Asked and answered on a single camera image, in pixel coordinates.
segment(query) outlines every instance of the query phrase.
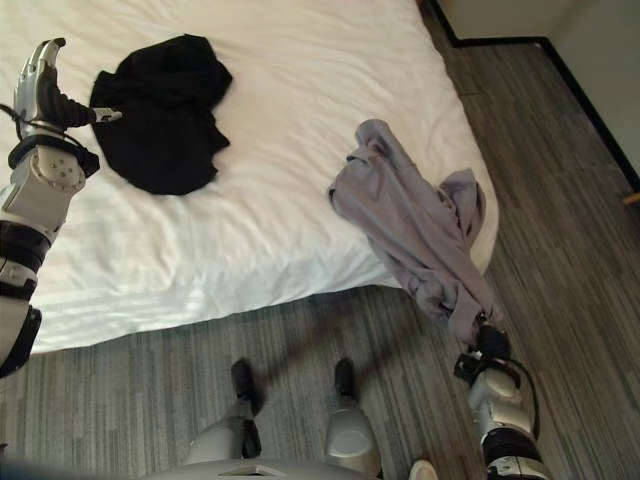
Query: wall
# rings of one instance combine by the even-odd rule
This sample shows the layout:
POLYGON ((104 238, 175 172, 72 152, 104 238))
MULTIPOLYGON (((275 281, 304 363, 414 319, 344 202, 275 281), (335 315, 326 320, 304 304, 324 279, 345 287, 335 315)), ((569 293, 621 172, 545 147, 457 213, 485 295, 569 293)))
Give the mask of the wall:
POLYGON ((456 36, 547 36, 569 8, 584 0, 438 0, 456 36))
POLYGON ((640 173, 640 2, 580 3, 549 39, 640 173))

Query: gray laminate floor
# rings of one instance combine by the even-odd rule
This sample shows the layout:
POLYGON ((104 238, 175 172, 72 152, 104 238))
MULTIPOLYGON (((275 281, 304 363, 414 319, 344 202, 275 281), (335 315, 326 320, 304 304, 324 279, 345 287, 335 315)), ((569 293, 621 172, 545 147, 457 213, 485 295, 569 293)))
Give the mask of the gray laminate floor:
MULTIPOLYGON (((640 478, 640 208, 622 205, 625 179, 541 49, 456 50, 423 13, 498 193, 488 276, 539 386, 540 450, 556 479, 640 478)), ((333 364, 350 355, 385 478, 427 457, 442 480, 481 479, 460 350, 400 291, 319 295, 35 357, 0 382, 0 440, 87 472, 174 466, 246 356, 267 390, 264 455, 319 458, 333 364)))

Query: gray clothing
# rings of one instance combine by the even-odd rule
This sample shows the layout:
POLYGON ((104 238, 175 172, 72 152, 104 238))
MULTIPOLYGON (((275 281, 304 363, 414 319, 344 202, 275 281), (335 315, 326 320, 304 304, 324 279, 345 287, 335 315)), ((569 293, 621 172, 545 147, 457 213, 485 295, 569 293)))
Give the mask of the gray clothing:
POLYGON ((427 316, 475 344, 477 315, 500 321, 503 314, 469 256, 485 205, 473 173, 455 172, 436 189, 385 122, 367 120, 356 139, 360 147, 329 187, 333 208, 367 234, 427 316))

